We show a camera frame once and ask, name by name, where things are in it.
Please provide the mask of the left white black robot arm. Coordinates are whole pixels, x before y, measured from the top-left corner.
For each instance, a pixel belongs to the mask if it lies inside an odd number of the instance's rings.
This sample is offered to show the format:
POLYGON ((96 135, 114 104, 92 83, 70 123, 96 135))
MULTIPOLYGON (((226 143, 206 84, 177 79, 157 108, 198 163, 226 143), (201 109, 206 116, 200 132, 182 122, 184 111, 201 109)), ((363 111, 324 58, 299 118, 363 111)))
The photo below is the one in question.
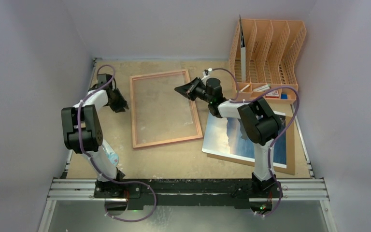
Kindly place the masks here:
POLYGON ((97 174, 96 191, 114 198, 123 195, 124 174, 118 170, 118 155, 103 138, 98 111, 104 106, 115 113, 129 109, 110 74, 99 74, 97 83, 79 103, 61 110, 64 144, 67 149, 88 159, 97 174))

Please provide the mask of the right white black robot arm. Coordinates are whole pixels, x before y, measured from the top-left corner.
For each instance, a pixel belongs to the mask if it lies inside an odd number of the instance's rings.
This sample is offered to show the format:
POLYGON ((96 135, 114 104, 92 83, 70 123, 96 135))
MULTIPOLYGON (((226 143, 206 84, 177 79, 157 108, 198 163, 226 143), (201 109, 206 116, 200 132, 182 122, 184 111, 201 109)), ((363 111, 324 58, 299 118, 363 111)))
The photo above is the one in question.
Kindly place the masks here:
POLYGON ((280 118, 269 104, 263 98, 241 103, 228 100, 224 97, 221 82, 217 78, 203 81, 197 77, 174 90, 188 100, 201 99, 207 102, 212 116, 238 120, 243 138, 253 144, 255 167, 252 173, 252 191, 259 197, 269 193, 271 186, 276 183, 272 146, 281 129, 280 118))

